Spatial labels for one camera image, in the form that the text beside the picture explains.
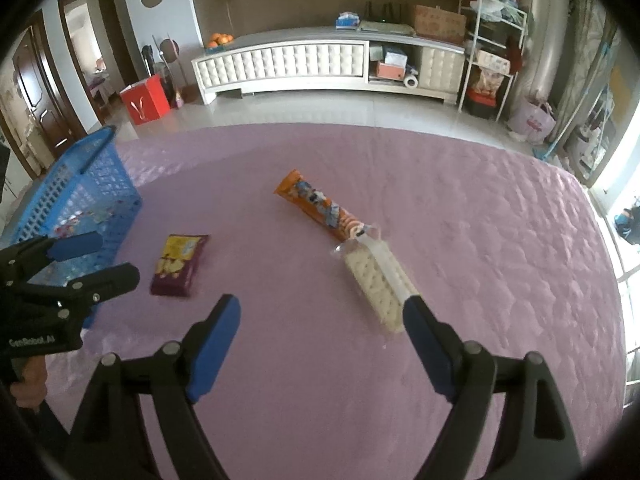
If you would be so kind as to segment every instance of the pink bedspread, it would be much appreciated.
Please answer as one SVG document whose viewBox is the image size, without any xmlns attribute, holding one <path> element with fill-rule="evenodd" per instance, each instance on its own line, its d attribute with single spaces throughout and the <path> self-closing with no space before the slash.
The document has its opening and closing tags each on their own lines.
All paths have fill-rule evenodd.
<svg viewBox="0 0 640 480">
<path fill-rule="evenodd" d="M 443 425 L 406 334 L 381 328 L 336 241 L 272 194 L 298 168 L 383 236 L 463 340 L 542 352 L 578 446 L 593 452 L 623 402 L 620 298 L 577 181 L 533 158 L 398 130 L 321 124 L 210 128 L 118 147 L 144 206 L 118 256 L 134 293 L 98 313 L 84 348 L 49 359 L 49 402 L 69 428 L 100 355 L 148 355 L 180 339 L 224 292 L 236 340 L 195 410 L 233 480 L 412 479 Z M 193 297 L 148 293 L 167 235 L 211 234 Z M 470 478 L 492 450 L 490 413 Z M 161 471 L 175 473 L 157 421 Z"/>
</svg>

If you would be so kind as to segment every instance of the human hand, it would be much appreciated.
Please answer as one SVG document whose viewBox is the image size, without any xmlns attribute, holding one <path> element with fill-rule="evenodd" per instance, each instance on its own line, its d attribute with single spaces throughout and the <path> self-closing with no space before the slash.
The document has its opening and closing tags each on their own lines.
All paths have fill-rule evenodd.
<svg viewBox="0 0 640 480">
<path fill-rule="evenodd" d="M 29 357 L 22 368 L 22 380 L 9 387 L 19 408 L 37 409 L 47 396 L 47 365 L 44 356 Z"/>
</svg>

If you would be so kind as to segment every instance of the tape roll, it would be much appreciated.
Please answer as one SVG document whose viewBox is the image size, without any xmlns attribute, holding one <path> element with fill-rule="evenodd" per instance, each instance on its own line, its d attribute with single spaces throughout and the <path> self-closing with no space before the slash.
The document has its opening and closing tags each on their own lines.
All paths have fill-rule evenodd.
<svg viewBox="0 0 640 480">
<path fill-rule="evenodd" d="M 416 78 L 415 75 L 409 74 L 404 76 L 404 86 L 406 86 L 407 88 L 417 88 L 418 86 L 418 79 Z"/>
</svg>

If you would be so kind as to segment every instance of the tile floor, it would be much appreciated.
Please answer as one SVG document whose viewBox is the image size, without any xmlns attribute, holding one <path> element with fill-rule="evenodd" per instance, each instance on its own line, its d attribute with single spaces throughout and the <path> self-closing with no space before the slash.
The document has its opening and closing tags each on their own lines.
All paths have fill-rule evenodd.
<svg viewBox="0 0 640 480">
<path fill-rule="evenodd" d="M 124 108 L 114 117 L 116 142 L 208 126 L 251 123 L 334 123 L 398 128 L 471 140 L 531 154 L 494 121 L 458 113 L 442 101 L 357 91 L 265 92 L 242 98 L 220 95 L 212 104 L 187 104 L 160 120 L 134 126 Z"/>
</svg>

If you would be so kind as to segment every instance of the metal bolt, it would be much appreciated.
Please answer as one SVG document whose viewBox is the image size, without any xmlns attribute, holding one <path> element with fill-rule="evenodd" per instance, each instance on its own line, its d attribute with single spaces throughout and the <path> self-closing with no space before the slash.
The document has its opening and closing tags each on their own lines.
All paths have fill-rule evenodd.
<svg viewBox="0 0 640 480">
<path fill-rule="evenodd" d="M 180 343 L 169 341 L 162 347 L 162 351 L 167 355 L 176 355 L 180 351 Z"/>
<path fill-rule="evenodd" d="M 106 355 L 103 355 L 102 359 L 100 359 L 100 362 L 104 366 L 113 366 L 116 362 L 116 354 L 114 354 L 113 352 L 110 352 Z"/>
<path fill-rule="evenodd" d="M 529 352 L 527 359 L 535 365 L 541 365 L 545 361 L 539 352 Z"/>
<path fill-rule="evenodd" d="M 477 341 L 466 341 L 464 348 L 466 353 L 474 355 L 479 354 L 482 350 L 482 346 Z"/>
</svg>

